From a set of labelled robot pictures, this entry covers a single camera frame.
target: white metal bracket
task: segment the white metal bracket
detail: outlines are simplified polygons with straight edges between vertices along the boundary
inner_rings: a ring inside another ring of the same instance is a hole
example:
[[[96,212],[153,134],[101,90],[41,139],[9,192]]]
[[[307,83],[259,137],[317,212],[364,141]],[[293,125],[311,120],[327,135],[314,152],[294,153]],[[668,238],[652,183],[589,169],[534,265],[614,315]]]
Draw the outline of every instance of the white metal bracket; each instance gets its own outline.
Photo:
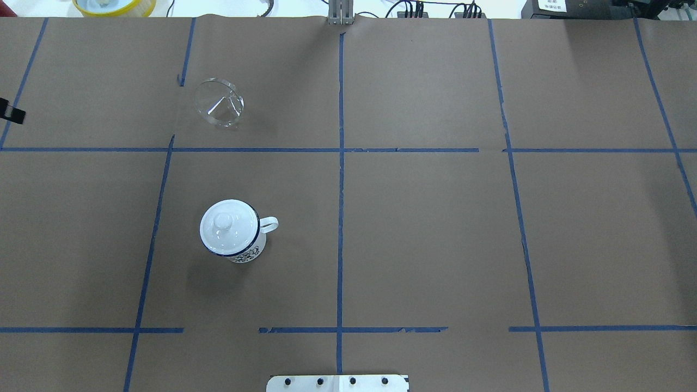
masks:
[[[266,392],[409,392],[405,375],[275,376]]]
[[[353,0],[328,0],[329,24],[353,24]]]

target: yellow container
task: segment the yellow container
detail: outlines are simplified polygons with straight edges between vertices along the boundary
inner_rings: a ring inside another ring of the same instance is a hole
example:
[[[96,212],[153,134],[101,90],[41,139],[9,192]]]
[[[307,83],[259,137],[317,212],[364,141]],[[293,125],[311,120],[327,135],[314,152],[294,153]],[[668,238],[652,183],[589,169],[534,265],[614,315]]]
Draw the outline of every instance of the yellow container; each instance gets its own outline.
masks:
[[[85,17],[148,17],[157,0],[114,0],[114,4],[99,7],[96,0],[72,0]]]

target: blue tape line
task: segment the blue tape line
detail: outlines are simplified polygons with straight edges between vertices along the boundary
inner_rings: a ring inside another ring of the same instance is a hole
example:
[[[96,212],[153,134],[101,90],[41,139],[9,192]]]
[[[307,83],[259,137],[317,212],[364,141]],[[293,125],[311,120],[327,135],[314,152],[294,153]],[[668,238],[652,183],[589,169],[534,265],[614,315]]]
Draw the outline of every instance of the blue tape line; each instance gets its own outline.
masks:
[[[43,34],[46,32],[46,25],[48,24],[48,18],[44,18],[43,24],[41,24],[41,30],[39,31],[38,37],[36,37],[36,43],[34,43],[34,49],[31,51],[31,56],[29,57],[29,62],[26,65],[26,68],[24,69],[24,75],[22,76],[22,81],[20,82],[20,87],[17,89],[17,95],[15,96],[15,100],[12,103],[13,107],[17,107],[20,103],[20,97],[22,97],[22,92],[24,91],[24,85],[26,84],[26,79],[29,77],[29,71],[31,70],[32,64],[34,64],[34,59],[36,58],[36,52],[39,50],[39,46],[41,45],[41,40],[43,38]],[[5,145],[5,139],[7,139],[7,134],[10,132],[10,121],[7,121],[5,123],[5,129],[2,132],[2,136],[0,137],[0,151],[3,150],[3,146]]]
[[[339,229],[337,246],[337,374],[343,373],[344,327],[344,34],[339,34]]]
[[[134,333],[135,328],[92,326],[4,326],[0,333]],[[184,333],[184,328],[141,328],[140,333]]]
[[[194,40],[194,28],[196,27],[196,18],[191,18],[191,27],[189,28],[189,42],[186,44],[186,55],[184,56],[184,67],[181,70],[181,76],[177,75],[177,81],[180,87],[184,87],[186,81],[186,70],[189,67],[189,56],[191,55],[191,42]]]
[[[541,326],[542,332],[607,332],[607,331],[697,331],[697,325],[569,325]],[[534,326],[511,326],[509,332],[535,332]]]
[[[673,153],[673,149],[505,149],[512,153]]]
[[[501,77],[498,68],[498,57],[496,55],[496,42],[493,38],[493,25],[491,19],[488,19],[489,23],[489,40],[491,41],[491,55],[493,57],[493,69],[496,74],[496,86],[498,88],[498,102],[501,108],[501,120],[503,121],[503,129],[506,136],[506,147],[508,154],[508,165],[511,172],[511,180],[513,181],[513,194],[516,200],[516,212],[518,213],[518,226],[521,232],[521,244],[523,245],[523,256],[525,257],[526,271],[528,274],[528,291],[530,292],[530,306],[533,309],[533,321],[535,322],[535,337],[537,339],[537,353],[539,355],[539,367],[542,373],[542,386],[544,387],[544,392],[549,392],[549,378],[547,377],[547,364],[544,358],[544,347],[542,344],[542,332],[539,329],[539,313],[537,311],[537,297],[535,296],[535,284],[533,283],[533,269],[530,266],[530,253],[528,252],[528,240],[525,231],[525,223],[523,221],[523,209],[521,208],[520,194],[518,191],[518,179],[516,177],[515,164],[513,161],[513,153],[510,151],[513,147],[511,145],[511,137],[508,131],[508,121],[506,120],[506,113],[503,111],[503,87],[501,85]]]
[[[347,153],[478,153],[479,149],[346,149]]]
[[[164,153],[162,147],[6,147],[6,152]]]
[[[651,82],[651,88],[654,91],[654,96],[656,97],[656,102],[658,103],[658,108],[661,111],[661,117],[663,118],[663,124],[666,126],[666,132],[668,133],[668,139],[671,140],[671,146],[673,146],[673,152],[675,153],[675,160],[677,161],[677,166],[680,169],[680,175],[682,176],[682,182],[687,190],[687,197],[690,199],[690,204],[692,205],[692,212],[697,218],[697,202],[695,201],[695,195],[692,193],[692,187],[690,186],[690,181],[687,179],[687,173],[685,172],[685,167],[682,164],[682,159],[680,157],[680,152],[677,149],[677,144],[675,143],[675,137],[673,136],[673,130],[671,130],[671,124],[668,122],[668,116],[666,115],[666,109],[663,106],[663,101],[661,100],[661,94],[658,92],[658,87],[656,87],[656,81],[653,78],[653,72],[651,71],[651,65],[649,65],[649,58],[646,56],[646,50],[644,49],[644,41],[641,38],[641,31],[639,30],[639,21],[634,18],[634,30],[636,31],[636,39],[639,42],[639,50],[641,51],[641,56],[644,59],[644,66],[646,67],[646,73],[649,76],[649,81]]]
[[[140,302],[138,303],[138,313],[135,319],[135,332],[131,341],[131,352],[128,357],[128,367],[126,368],[126,377],[123,383],[123,392],[128,392],[130,388],[130,379],[133,373],[133,364],[135,362],[135,352],[138,348],[138,335],[143,320],[143,309],[145,308],[145,298],[148,294],[148,282],[150,281],[150,270],[153,265],[153,255],[155,254],[155,238],[158,235],[158,227],[160,226],[160,214],[162,213],[162,198],[164,197],[164,187],[167,184],[167,176],[169,174],[169,162],[172,157],[172,149],[174,147],[174,135],[169,140],[167,149],[167,158],[164,160],[164,171],[162,172],[162,183],[160,184],[160,195],[158,196],[158,207],[155,210],[155,222],[153,223],[153,234],[150,238],[150,249],[148,250],[148,261],[145,265],[145,274],[143,276],[143,287],[140,291]]]
[[[447,331],[446,326],[345,326],[342,333],[440,333]],[[274,326],[260,328],[259,333],[336,333],[333,326]]]
[[[340,149],[304,149],[271,147],[177,147],[177,153],[338,153]]]

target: white enamel mug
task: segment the white enamel mug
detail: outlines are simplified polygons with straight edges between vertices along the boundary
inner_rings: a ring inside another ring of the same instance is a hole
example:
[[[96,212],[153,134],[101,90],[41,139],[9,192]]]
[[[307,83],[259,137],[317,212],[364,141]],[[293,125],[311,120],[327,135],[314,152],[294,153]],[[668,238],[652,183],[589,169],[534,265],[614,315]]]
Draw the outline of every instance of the white enamel mug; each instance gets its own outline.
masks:
[[[278,227],[278,219],[259,219],[249,204],[240,200],[215,203],[201,219],[201,241],[214,255],[234,263],[256,259],[266,245],[266,233]]]

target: mug handle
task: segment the mug handle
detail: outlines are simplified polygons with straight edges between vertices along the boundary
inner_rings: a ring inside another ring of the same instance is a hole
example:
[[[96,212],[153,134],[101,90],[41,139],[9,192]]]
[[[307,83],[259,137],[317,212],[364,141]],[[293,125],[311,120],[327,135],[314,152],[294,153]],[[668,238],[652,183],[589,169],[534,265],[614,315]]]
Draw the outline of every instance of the mug handle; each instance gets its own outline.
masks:
[[[268,218],[260,219],[259,226],[261,228],[261,232],[264,234],[272,232],[272,231],[276,230],[276,227],[278,227],[278,219],[276,219],[272,216],[269,216]]]

